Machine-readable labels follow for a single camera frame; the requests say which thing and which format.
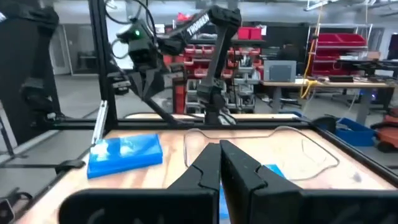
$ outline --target door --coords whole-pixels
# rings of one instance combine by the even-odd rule
[[[65,29],[58,26],[50,43],[50,58],[54,75],[70,74],[70,61],[68,56]]]

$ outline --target cable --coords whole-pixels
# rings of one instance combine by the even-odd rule
[[[315,32],[314,32],[315,35],[318,35],[318,32],[319,32],[319,30],[320,30],[320,23],[321,23],[321,18],[322,18],[322,11],[323,11],[323,6],[321,5],[321,6],[320,6],[320,12],[319,12],[319,15],[318,15],[317,26],[316,26]],[[302,83],[302,86],[301,86],[301,88],[300,88],[300,97],[301,97],[301,98],[304,98],[304,97],[305,97],[305,95],[303,96],[304,85],[305,85],[305,79],[307,78],[307,73],[308,73],[309,68],[310,68],[312,56],[313,56],[313,54],[315,54],[315,52],[313,52],[313,51],[316,50],[316,49],[314,49],[314,47],[315,47],[316,41],[318,41],[317,39],[318,39],[318,37],[317,37],[316,39],[313,39],[313,40],[311,41],[311,47],[310,47],[310,51],[309,51],[309,53],[308,53],[307,66],[305,67],[305,71],[304,71],[304,75],[303,75],[303,83]]]
[[[307,83],[308,83],[307,88],[305,89],[304,93],[302,93],[300,95],[301,99],[304,99],[305,97],[307,97],[307,95],[310,93],[311,87],[316,86],[318,84],[318,81],[308,80]]]
[[[302,110],[302,114],[301,114],[301,117],[302,117],[302,118],[305,117],[305,113],[307,112],[307,108],[310,106],[310,102],[311,102],[312,99],[314,98],[316,92],[317,92],[317,89],[314,88],[311,97],[307,100],[307,102],[305,102],[305,106],[304,106],[304,108],[303,108],[303,110]]]
[[[152,34],[154,35],[153,42],[154,42],[155,45],[157,45],[157,35],[156,35],[156,28],[155,28],[155,20],[152,17],[152,14],[150,13],[148,7],[144,3],[140,2],[139,0],[131,0],[131,1],[137,2],[138,4],[140,4],[140,6],[142,6],[145,9],[146,15],[147,15],[147,17],[149,16],[150,23],[151,23],[151,26],[152,26]],[[115,22],[117,24],[128,25],[128,24],[132,23],[131,21],[124,22],[124,21],[119,21],[119,20],[113,18],[111,15],[109,15],[108,11],[106,10],[106,7],[105,7],[105,14],[110,20],[112,20],[113,22]]]
[[[338,121],[336,121],[336,123],[340,123],[344,118],[346,118],[346,117],[348,116],[348,113],[351,112],[351,109],[353,109],[353,106],[354,106],[354,104],[355,104],[355,100],[356,100],[356,98],[357,98],[358,96],[359,96],[359,91],[357,91],[357,92],[355,93],[354,98],[353,98],[353,100],[352,100],[352,102],[351,102],[351,105],[349,106],[348,110],[346,110],[346,111],[344,112],[344,114],[342,115],[342,117],[341,117]]]
[[[331,157],[336,161],[335,164],[328,165],[328,166],[322,168],[321,171],[318,172],[318,173],[316,173],[315,175],[312,175],[312,176],[310,176],[310,177],[305,177],[305,178],[289,179],[289,180],[291,180],[291,181],[301,181],[301,180],[313,179],[313,178],[318,177],[318,176],[319,176],[320,174],[322,174],[324,171],[326,171],[326,170],[328,170],[328,169],[331,169],[331,168],[338,167],[338,166],[340,165],[340,160],[339,160],[335,155],[333,155],[331,152],[329,152],[329,150],[325,149],[323,146],[321,146],[319,143],[317,143],[316,141],[314,141],[313,139],[311,139],[309,136],[307,136],[307,135],[306,135],[304,132],[302,132],[301,130],[298,130],[298,129],[293,128],[293,127],[290,127],[290,126],[279,126],[279,127],[275,128],[274,130],[272,130],[272,132],[271,132],[270,134],[265,135],[265,136],[244,136],[244,137],[231,137],[231,138],[213,138],[213,137],[207,136],[202,130],[197,129],[197,128],[195,128],[195,129],[190,129],[190,130],[188,130],[187,133],[189,133],[189,132],[199,132],[199,133],[201,133],[205,138],[210,139],[210,140],[220,140],[220,139],[257,139],[257,138],[270,138],[270,137],[273,136],[276,132],[278,132],[278,131],[286,131],[286,130],[294,131],[294,132],[296,132],[296,133],[299,133],[300,135],[302,135],[303,137],[307,138],[307,139],[310,140],[312,143],[314,143],[315,145],[317,145],[318,147],[320,147],[321,149],[323,149],[329,156],[331,156]],[[186,166],[186,167],[189,167],[189,166],[190,166],[190,161],[189,161],[189,158],[188,158],[188,150],[189,150],[189,149],[187,149],[187,144],[186,144],[187,142],[189,142],[189,139],[187,138],[187,134],[184,134],[183,142],[184,142],[184,155],[183,155],[183,156],[184,156],[184,163],[185,163],[185,166]],[[302,151],[303,151],[303,153],[304,153],[307,157],[309,157],[309,156],[304,152],[303,141],[302,141]]]

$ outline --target desk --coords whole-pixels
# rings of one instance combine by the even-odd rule
[[[292,114],[239,114],[240,118],[294,118]],[[156,115],[135,114],[135,118],[158,119]],[[86,167],[66,173],[25,215],[17,221],[20,224],[53,224],[57,222],[60,204],[70,194],[87,188],[134,189],[167,188],[179,178],[186,167],[183,160],[184,135],[191,155],[199,153],[202,146],[219,139],[228,139],[253,158],[263,164],[277,164],[288,179],[305,189],[395,189],[387,180],[378,176],[362,163],[354,160],[336,144],[322,137],[314,130],[305,129],[303,133],[312,138],[317,146],[295,131],[286,130],[275,133],[270,138],[247,138],[270,135],[272,130],[204,131],[212,139],[204,138],[197,131],[111,131],[106,138],[157,133],[164,152],[163,164],[143,169],[130,170],[120,174],[96,179],[87,179]],[[303,148],[294,150],[293,146]],[[335,165],[311,179],[325,166]]]
[[[264,86],[274,86],[274,98],[272,101],[272,113],[278,113],[280,108],[280,98],[282,96],[281,88],[283,87],[296,87],[300,88],[302,83],[282,83],[282,82],[265,82],[261,81]],[[352,82],[352,83],[333,83],[333,82],[318,82],[316,85],[313,85],[314,88],[359,88],[363,89],[364,93],[361,98],[361,104],[358,108],[358,114],[356,115],[356,122],[359,124],[365,124],[366,117],[369,113],[369,107],[372,100],[372,89],[374,88],[391,88],[395,87],[395,85],[388,85],[385,83],[365,83],[365,82]]]

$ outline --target blue cloth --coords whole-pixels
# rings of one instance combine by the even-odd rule
[[[87,178],[161,164],[163,151],[157,134],[102,139],[90,149]]]
[[[279,169],[279,167],[275,164],[269,164],[265,165],[268,169],[274,171],[274,173],[278,174],[279,176],[285,178],[285,175],[282,173],[282,171]],[[223,186],[220,186],[220,220],[228,219],[229,214],[228,214],[228,207],[226,205],[226,200],[225,200],[225,194],[224,194],[224,189]]]

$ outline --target black pole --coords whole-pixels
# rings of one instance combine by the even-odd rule
[[[0,133],[3,136],[4,142],[6,143],[7,152],[10,156],[15,156],[14,151],[12,150],[12,145],[10,139],[8,138],[6,127],[4,127],[4,123],[0,118]]]
[[[104,130],[110,131],[118,125],[116,102],[113,87],[108,81],[110,70],[110,44],[106,27],[105,2],[103,0],[89,0],[91,24],[93,26],[94,46],[97,53],[98,80],[101,99],[108,101],[108,115]]]

